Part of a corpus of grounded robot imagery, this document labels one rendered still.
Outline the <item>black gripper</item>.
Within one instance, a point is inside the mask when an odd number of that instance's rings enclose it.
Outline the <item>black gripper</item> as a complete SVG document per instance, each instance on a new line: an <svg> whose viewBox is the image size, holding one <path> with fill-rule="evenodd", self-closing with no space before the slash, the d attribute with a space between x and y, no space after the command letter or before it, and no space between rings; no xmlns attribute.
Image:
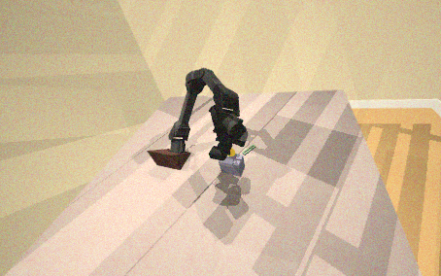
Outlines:
<svg viewBox="0 0 441 276"><path fill-rule="evenodd" d="M217 133L216 141L220 142L217 146L212 147L212 149L209 151L209 157L212 159L224 161L227 155L230 155L230 150L233 145L227 145L228 136L221 130L217 130L214 128L213 132Z"/></svg>

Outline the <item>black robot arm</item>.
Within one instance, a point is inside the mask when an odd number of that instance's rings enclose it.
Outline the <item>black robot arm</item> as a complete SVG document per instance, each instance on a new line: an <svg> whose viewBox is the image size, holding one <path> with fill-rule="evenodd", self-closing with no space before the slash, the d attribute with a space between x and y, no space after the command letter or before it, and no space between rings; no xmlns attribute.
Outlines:
<svg viewBox="0 0 441 276"><path fill-rule="evenodd" d="M190 71L186 76L187 94L180 117L174 123L168 135L168 139L171 140L171 147L168 152L178 154L185 152L185 141L187 141L190 132L188 122L196 97L204 86L208 86L214 94L213 99L216 104L209 109L214 128L221 130L228 136L227 145L245 146L248 131L246 126L243 125L243 120L238 118L240 117L238 94L225 87L213 70L203 67Z"/></svg>

